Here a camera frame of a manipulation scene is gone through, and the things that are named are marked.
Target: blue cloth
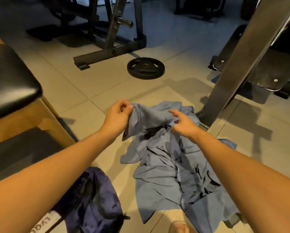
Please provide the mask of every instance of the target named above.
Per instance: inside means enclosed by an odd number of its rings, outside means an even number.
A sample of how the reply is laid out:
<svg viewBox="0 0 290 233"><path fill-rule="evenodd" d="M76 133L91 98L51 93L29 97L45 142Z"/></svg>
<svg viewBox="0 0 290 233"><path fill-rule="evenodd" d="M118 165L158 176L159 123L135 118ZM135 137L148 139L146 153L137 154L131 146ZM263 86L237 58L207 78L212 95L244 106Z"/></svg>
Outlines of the blue cloth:
<svg viewBox="0 0 290 233"><path fill-rule="evenodd" d="M155 211L182 208L199 233L214 232L221 220L227 220L238 209L200 148L171 130L178 118L169 109L177 109L199 124L193 107L178 101L163 101L152 107L132 105L123 140L133 136L133 141L120 161L140 161L133 177L143 223ZM232 141L220 141L236 149Z"/></svg>
<svg viewBox="0 0 290 233"><path fill-rule="evenodd" d="M52 210L68 233L119 232L125 218L111 181L97 167L87 168Z"/></svg>

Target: black padded cushion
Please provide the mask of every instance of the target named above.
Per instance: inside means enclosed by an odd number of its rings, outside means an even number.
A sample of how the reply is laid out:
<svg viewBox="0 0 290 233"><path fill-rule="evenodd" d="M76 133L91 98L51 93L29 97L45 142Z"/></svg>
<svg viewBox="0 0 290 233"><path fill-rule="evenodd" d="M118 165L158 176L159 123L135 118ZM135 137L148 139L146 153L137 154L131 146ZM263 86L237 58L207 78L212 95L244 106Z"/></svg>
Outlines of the black padded cushion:
<svg viewBox="0 0 290 233"><path fill-rule="evenodd" d="M0 44L0 118L42 96L42 88L10 47Z"/></svg>

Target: silver metal pole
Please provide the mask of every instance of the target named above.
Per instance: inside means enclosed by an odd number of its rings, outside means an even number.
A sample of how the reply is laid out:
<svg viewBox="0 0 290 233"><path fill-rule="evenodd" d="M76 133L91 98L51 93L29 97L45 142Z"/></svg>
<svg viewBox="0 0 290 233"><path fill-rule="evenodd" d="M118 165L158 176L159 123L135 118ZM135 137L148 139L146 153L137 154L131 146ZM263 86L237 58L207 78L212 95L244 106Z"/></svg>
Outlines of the silver metal pole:
<svg viewBox="0 0 290 233"><path fill-rule="evenodd" d="M261 0L208 100L198 113L198 118L206 128L213 124L249 72L258 64L289 17L290 0Z"/></svg>

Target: navy blue bag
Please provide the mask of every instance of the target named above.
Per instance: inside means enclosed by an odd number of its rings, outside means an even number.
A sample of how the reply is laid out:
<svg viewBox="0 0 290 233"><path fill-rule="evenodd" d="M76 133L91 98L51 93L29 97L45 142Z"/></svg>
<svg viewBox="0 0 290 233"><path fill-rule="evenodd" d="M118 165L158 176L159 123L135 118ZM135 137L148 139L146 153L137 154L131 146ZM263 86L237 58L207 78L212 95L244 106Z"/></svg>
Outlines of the navy blue bag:
<svg viewBox="0 0 290 233"><path fill-rule="evenodd" d="M61 219L47 231L65 221L68 233L119 232L124 219L120 201L105 173L89 167L53 207Z"/></svg>

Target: black weight plate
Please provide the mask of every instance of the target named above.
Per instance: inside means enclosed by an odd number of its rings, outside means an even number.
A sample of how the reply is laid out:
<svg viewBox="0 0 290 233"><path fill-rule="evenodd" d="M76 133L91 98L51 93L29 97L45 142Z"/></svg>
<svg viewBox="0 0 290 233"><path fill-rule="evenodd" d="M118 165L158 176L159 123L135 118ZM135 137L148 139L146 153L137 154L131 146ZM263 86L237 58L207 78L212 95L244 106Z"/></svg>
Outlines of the black weight plate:
<svg viewBox="0 0 290 233"><path fill-rule="evenodd" d="M135 78L150 80L161 77L165 73L165 66L159 60L141 57L131 60L127 64L127 71Z"/></svg>

